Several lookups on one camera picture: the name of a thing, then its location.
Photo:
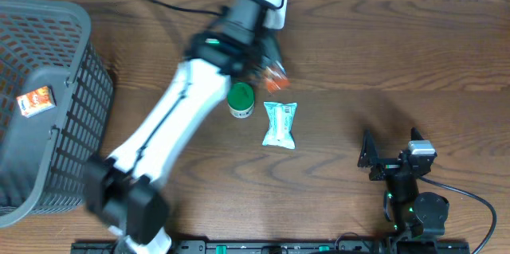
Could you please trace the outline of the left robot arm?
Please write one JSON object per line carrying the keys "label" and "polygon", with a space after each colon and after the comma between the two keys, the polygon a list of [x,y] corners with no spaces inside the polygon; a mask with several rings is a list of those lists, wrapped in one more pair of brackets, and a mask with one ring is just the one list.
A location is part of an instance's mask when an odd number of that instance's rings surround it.
{"label": "left robot arm", "polygon": [[286,5],[233,0],[191,39],[168,89],[136,131],[107,158],[84,167],[85,206],[118,241],[116,253],[166,253],[169,205],[161,194],[177,158],[232,80],[281,53],[273,31]]}

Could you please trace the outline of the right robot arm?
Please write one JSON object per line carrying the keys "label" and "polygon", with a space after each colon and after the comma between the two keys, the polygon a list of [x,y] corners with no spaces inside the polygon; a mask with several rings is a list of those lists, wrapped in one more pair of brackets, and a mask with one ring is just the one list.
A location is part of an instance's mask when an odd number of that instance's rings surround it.
{"label": "right robot arm", "polygon": [[433,192],[421,192],[418,179],[431,171],[437,152],[416,128],[410,141],[395,158],[379,156],[374,137],[363,133],[357,166],[370,170],[369,179],[384,181],[383,209],[394,224],[394,233],[380,246],[386,253],[438,254],[438,238],[445,234],[449,201]]}

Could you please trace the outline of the green lid jar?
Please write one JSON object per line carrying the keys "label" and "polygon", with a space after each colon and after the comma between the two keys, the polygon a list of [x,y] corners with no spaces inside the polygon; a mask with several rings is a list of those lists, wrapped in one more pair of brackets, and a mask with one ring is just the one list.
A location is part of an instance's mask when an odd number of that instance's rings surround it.
{"label": "green lid jar", "polygon": [[245,119],[253,113],[254,91],[252,87],[244,82],[232,85],[227,95],[227,104],[232,116],[237,119]]}

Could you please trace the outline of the orange tissue box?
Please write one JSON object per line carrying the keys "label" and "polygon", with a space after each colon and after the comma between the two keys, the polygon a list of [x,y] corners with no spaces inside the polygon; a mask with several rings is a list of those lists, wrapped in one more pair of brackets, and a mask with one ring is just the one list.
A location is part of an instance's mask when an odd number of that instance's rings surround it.
{"label": "orange tissue box", "polygon": [[290,85],[286,71],[279,61],[266,66],[262,71],[262,77],[267,91],[271,93],[283,90]]}

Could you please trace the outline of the teal snack pack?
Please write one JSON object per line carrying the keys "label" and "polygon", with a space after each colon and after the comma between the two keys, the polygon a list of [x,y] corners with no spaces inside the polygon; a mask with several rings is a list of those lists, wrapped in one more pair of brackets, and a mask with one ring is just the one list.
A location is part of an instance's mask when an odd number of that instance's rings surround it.
{"label": "teal snack pack", "polygon": [[269,117],[269,129],[262,145],[294,150],[296,145],[292,137],[292,123],[297,103],[264,102],[264,107]]}

